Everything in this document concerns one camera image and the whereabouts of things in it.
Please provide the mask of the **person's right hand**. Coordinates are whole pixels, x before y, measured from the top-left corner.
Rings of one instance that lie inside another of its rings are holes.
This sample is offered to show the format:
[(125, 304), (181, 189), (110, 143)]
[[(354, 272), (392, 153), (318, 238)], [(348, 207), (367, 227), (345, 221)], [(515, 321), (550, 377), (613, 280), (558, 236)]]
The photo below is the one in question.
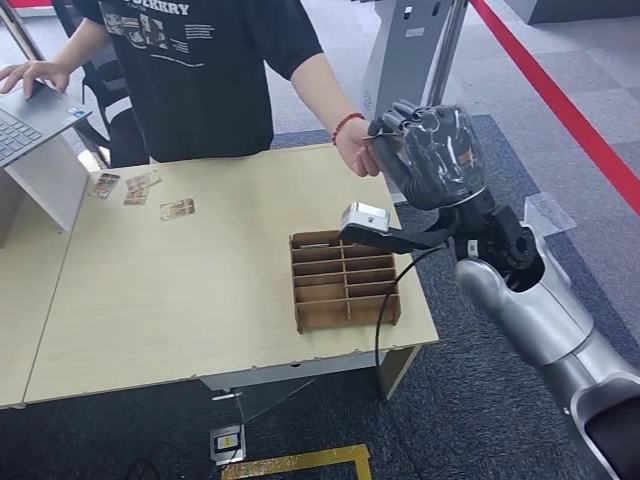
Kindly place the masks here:
[(1, 71), (2, 94), (7, 94), (22, 82), (23, 96), (29, 99), (34, 92), (34, 84), (38, 80), (50, 81), (58, 92), (63, 93), (69, 81), (70, 71), (64, 65), (47, 61), (28, 61), (21, 65), (5, 67)]

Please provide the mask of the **person's left hand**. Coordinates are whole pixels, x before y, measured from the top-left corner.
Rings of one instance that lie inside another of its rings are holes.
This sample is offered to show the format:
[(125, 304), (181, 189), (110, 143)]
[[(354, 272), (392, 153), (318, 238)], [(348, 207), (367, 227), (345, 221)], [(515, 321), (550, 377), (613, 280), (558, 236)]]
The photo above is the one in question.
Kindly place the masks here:
[(382, 171), (368, 140), (369, 126), (362, 115), (352, 113), (341, 120), (333, 135), (344, 163), (358, 177), (376, 177)]

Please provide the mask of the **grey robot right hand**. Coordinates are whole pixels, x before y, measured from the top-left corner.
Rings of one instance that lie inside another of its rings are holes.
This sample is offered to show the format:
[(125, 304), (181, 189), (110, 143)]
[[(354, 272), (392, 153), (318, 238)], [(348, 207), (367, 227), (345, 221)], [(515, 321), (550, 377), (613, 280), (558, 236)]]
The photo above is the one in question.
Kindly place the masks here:
[(399, 99), (369, 124), (374, 159), (411, 206), (452, 207), (485, 187), (471, 118), (460, 105), (417, 106)]

